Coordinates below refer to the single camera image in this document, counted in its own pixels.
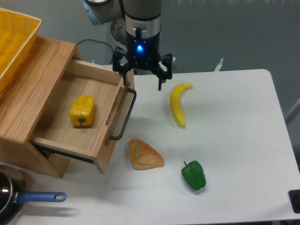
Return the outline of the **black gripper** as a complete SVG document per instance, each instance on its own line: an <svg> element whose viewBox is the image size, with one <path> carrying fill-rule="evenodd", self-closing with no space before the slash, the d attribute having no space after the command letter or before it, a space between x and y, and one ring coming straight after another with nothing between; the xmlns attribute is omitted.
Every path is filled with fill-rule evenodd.
<svg viewBox="0 0 300 225"><path fill-rule="evenodd" d="M158 78L158 90L162 83L173 77L173 55L159 55L159 38L127 40L127 51L116 47L112 55L112 69L123 78L124 85L128 84L127 72L133 68L151 70Z"/></svg>

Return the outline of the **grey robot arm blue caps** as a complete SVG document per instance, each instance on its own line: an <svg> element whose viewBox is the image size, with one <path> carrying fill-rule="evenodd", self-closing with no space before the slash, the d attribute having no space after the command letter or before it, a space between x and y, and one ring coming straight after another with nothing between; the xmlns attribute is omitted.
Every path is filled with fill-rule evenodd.
<svg viewBox="0 0 300 225"><path fill-rule="evenodd" d="M92 24L122 19L125 22L126 49L116 47L112 68L122 77L131 69L151 71L161 85L172 78L172 54L160 55L160 0L84 0L82 4Z"/></svg>

